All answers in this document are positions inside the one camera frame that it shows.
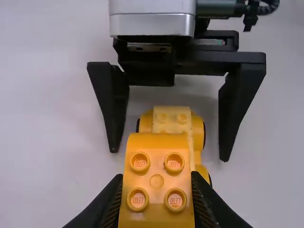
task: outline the toy vehicle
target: toy vehicle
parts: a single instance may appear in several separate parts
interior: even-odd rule
[[[250,228],[212,189],[200,163],[203,120],[189,107],[156,106],[129,136],[118,174],[64,228]]]

